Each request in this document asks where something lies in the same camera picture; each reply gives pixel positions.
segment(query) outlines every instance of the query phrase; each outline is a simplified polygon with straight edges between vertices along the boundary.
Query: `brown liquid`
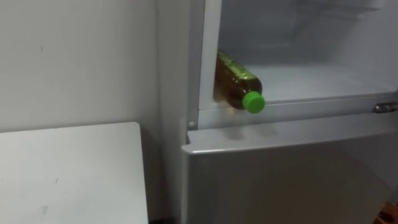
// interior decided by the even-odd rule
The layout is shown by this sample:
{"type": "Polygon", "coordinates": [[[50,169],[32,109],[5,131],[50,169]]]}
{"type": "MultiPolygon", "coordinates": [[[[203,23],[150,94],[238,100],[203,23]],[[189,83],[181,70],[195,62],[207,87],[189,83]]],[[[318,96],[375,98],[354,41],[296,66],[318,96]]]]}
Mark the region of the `brown liquid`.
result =
{"type": "Polygon", "coordinates": [[[224,62],[217,57],[215,85],[224,99],[233,107],[244,110],[242,100],[244,96],[257,91],[262,93],[262,85],[258,78],[242,79],[236,76],[224,62]]]}

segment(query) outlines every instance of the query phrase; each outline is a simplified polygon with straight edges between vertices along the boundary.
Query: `plastic bottle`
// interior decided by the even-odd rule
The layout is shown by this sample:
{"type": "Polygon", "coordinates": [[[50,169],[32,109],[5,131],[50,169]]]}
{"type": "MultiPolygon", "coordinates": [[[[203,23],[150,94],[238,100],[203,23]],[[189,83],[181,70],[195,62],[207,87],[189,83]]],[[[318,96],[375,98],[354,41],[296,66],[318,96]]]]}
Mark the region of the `plastic bottle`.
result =
{"type": "Polygon", "coordinates": [[[260,80],[222,51],[217,53],[215,84],[233,108],[252,114],[264,109],[260,80]]]}

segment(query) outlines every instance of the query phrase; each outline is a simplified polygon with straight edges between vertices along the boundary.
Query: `green bottle cap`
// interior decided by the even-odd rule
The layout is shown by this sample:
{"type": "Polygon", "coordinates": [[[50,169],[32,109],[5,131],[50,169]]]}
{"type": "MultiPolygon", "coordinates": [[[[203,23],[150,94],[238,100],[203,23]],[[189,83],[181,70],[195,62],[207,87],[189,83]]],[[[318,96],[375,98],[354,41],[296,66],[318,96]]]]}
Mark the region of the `green bottle cap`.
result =
{"type": "Polygon", "coordinates": [[[259,92],[251,91],[243,97],[242,104],[249,113],[255,114],[264,109],[266,101],[259,92]]]}

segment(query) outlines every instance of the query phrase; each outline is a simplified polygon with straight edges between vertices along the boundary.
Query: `bottle label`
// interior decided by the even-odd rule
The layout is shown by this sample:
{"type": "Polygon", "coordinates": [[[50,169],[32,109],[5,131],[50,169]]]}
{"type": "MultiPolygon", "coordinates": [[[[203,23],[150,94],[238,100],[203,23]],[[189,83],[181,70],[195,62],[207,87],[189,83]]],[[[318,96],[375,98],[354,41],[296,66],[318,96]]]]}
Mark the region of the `bottle label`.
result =
{"type": "Polygon", "coordinates": [[[238,62],[234,61],[226,53],[219,50],[218,57],[225,64],[225,66],[227,66],[233,72],[234,76],[237,77],[238,79],[243,79],[243,80],[256,79],[256,76],[253,75],[253,73],[249,72],[238,62]]]}

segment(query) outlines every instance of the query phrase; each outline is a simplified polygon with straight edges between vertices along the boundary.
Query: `white refrigerator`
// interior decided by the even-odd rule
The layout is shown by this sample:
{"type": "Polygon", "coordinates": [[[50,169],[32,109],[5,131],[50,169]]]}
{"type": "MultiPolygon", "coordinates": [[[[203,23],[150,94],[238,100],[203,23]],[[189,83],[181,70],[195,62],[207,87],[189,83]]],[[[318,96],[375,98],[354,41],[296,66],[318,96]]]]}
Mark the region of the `white refrigerator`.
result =
{"type": "Polygon", "coordinates": [[[158,0],[175,223],[372,223],[398,184],[398,2],[158,0]],[[214,91],[218,49],[264,110],[214,91]]]}

